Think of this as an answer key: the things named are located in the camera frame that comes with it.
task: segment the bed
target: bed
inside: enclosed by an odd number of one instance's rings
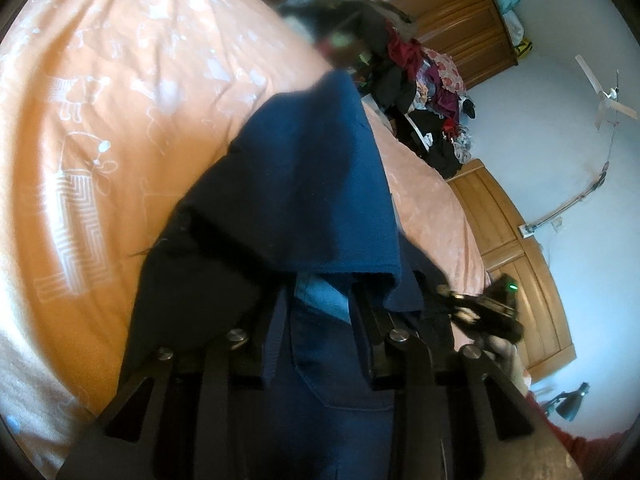
[[[260,0],[28,0],[0,44],[0,415],[45,478],[116,389],[143,253],[270,96],[327,63]],[[478,293],[450,187],[366,107],[402,228]]]

